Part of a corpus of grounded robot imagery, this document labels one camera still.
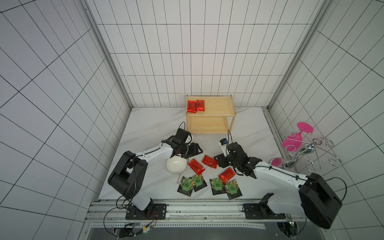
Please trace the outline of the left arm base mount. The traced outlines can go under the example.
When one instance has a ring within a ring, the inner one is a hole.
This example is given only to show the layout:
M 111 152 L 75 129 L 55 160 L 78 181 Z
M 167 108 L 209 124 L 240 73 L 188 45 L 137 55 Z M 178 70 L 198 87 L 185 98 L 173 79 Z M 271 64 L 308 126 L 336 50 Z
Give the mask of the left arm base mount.
M 150 202 L 146 209 L 140 210 L 130 204 L 126 213 L 126 220 L 164 220 L 167 213 L 167 204 L 154 204 Z

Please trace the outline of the red tea bag three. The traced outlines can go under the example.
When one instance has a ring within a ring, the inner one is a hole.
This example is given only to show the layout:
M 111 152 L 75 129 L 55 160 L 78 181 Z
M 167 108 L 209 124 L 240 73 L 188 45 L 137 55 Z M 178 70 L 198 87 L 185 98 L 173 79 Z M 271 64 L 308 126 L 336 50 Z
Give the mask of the red tea bag three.
M 213 169 L 216 169 L 218 167 L 217 161 L 207 155 L 204 156 L 202 163 Z

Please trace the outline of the red tea bag two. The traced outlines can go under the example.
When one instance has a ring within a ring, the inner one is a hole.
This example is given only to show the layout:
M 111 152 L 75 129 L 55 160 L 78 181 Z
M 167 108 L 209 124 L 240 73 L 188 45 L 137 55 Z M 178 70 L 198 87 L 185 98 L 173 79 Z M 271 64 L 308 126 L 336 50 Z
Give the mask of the red tea bag two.
M 204 112 L 204 111 L 205 111 L 205 101 L 196 100 L 196 112 Z

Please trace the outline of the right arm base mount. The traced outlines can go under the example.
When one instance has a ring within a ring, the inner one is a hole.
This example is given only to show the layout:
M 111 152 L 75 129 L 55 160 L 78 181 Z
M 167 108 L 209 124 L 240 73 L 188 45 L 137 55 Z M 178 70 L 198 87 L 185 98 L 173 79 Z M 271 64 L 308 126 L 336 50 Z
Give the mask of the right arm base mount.
M 247 220 L 285 220 L 285 214 L 275 214 L 268 206 L 273 193 L 267 193 L 257 204 L 243 204 L 242 211 Z

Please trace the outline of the red tea bag one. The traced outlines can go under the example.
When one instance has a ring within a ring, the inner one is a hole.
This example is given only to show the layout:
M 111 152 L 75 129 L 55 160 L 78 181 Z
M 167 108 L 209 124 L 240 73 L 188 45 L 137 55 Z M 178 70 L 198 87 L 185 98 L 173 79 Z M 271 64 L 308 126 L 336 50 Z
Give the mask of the red tea bag one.
M 197 102 L 196 101 L 190 101 L 187 102 L 187 112 L 188 113 L 196 113 L 197 109 Z

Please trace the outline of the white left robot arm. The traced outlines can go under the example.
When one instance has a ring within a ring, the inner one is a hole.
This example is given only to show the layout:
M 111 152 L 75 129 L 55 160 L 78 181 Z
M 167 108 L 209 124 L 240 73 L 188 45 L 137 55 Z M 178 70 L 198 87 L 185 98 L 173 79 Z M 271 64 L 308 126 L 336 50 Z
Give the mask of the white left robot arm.
M 141 189 L 148 165 L 174 156 L 189 159 L 203 153 L 199 144 L 193 143 L 192 140 L 192 133 L 179 128 L 175 135 L 162 140 L 157 147 L 137 154 L 126 151 L 110 174 L 108 184 L 129 200 L 137 210 L 150 210 L 153 200 Z

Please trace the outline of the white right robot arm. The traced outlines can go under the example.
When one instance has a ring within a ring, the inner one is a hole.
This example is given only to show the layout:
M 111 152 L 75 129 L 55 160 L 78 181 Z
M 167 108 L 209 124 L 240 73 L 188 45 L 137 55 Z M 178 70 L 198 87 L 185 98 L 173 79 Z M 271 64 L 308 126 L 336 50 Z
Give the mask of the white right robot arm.
M 274 184 L 276 191 L 266 193 L 257 203 L 256 213 L 305 217 L 323 229 L 330 229 L 343 203 L 322 176 L 294 174 L 276 168 L 261 159 L 249 157 L 238 143 L 221 139 L 222 154 L 214 157 L 221 168 L 230 167 L 236 174 Z

